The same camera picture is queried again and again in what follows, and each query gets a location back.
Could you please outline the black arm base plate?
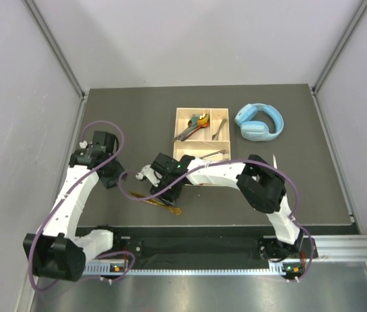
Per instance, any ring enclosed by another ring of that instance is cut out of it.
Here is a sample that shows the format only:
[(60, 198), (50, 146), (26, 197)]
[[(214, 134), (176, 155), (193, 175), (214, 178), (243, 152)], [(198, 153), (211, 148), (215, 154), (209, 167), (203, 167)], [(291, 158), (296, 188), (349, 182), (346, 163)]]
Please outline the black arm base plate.
[(309, 257), (308, 239), (290, 246), (270, 237), (132, 237), (115, 241), (112, 251), (129, 251), (140, 261), (160, 260), (163, 256), (232, 256), (237, 259), (295, 259)]

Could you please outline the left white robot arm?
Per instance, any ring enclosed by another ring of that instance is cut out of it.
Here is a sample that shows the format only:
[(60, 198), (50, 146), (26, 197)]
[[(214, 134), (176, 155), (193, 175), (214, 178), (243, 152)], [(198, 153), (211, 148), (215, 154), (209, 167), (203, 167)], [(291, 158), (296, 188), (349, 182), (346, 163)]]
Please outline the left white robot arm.
[(78, 281), (88, 262), (104, 253), (121, 254), (123, 243), (108, 229), (97, 227), (83, 237), (77, 225), (92, 189), (101, 183), (106, 189), (117, 186), (124, 171), (116, 160), (116, 135), (95, 131), (91, 142), (82, 142), (68, 163), (64, 185), (38, 232), (26, 234), (23, 248), (32, 277)]

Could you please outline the orange silicone spoon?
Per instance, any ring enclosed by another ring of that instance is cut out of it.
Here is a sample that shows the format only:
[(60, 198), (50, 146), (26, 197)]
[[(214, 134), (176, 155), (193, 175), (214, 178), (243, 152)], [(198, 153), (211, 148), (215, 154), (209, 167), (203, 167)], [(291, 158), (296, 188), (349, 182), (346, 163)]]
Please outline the orange silicone spoon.
[(201, 129), (203, 129), (203, 128), (207, 128), (207, 127), (209, 127), (210, 126), (210, 122), (207, 122), (207, 123), (205, 123), (204, 125), (200, 125), (200, 126), (197, 126), (196, 128), (194, 128), (191, 132), (189, 132), (189, 134), (187, 134), (187, 135), (185, 135), (182, 139), (181, 139), (181, 141), (183, 142), (183, 141), (185, 141), (185, 140), (187, 140), (190, 136), (192, 136), (194, 133), (196, 133), (197, 131), (199, 131), (199, 130), (201, 130)]

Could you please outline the gold butter knife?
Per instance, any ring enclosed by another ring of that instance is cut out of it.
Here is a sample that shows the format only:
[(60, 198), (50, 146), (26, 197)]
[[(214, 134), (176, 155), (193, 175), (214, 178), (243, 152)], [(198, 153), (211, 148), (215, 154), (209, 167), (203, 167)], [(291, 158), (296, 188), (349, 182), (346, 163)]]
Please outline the gold butter knife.
[[(144, 198), (144, 195), (136, 193), (136, 192), (129, 191), (129, 194), (131, 196), (133, 196), (134, 198), (138, 198), (138, 199)], [(162, 207), (162, 208), (174, 213), (175, 215), (181, 215), (182, 214), (182, 210), (180, 208), (165, 205), (161, 201), (158, 201), (158, 200), (155, 200), (155, 199), (143, 200), (143, 202), (144, 203), (149, 203), (149, 204), (152, 204), (152, 205), (155, 205), (155, 206), (158, 206), (158, 207)]]

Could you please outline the cream divided utensil box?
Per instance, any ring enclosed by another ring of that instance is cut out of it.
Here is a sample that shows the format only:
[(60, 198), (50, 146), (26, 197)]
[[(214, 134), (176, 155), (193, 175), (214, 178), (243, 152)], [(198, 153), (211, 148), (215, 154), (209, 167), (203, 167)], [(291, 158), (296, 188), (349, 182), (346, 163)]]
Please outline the cream divided utensil box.
[[(230, 126), (228, 109), (219, 108), (177, 108), (174, 137), (181, 133), (188, 124), (192, 116), (201, 114), (210, 115), (210, 126), (203, 128), (187, 140), (174, 142), (173, 158), (180, 160), (184, 155), (194, 156), (195, 160), (189, 165), (189, 170), (200, 167), (199, 170), (188, 175), (186, 179), (194, 186), (220, 186), (236, 188), (236, 180), (230, 173), (230, 165), (214, 166), (213, 163), (228, 161), (231, 159)], [(222, 128), (219, 139), (212, 140), (221, 120), (226, 118), (227, 122)], [(213, 153), (214, 151), (227, 150), (227, 154), (216, 155), (209, 159), (200, 159), (201, 156)]]

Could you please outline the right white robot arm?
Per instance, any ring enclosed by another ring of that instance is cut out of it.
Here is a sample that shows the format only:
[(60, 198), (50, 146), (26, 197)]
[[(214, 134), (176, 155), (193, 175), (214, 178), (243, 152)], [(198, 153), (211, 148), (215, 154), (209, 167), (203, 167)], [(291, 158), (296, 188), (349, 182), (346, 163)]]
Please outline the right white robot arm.
[(258, 155), (250, 155), (246, 162), (209, 161), (192, 155), (178, 161), (159, 153), (135, 177), (148, 180), (151, 195), (167, 206), (176, 203), (185, 185), (236, 189), (255, 211), (268, 217), (283, 255), (294, 257), (303, 249), (304, 232), (290, 209), (286, 178)]

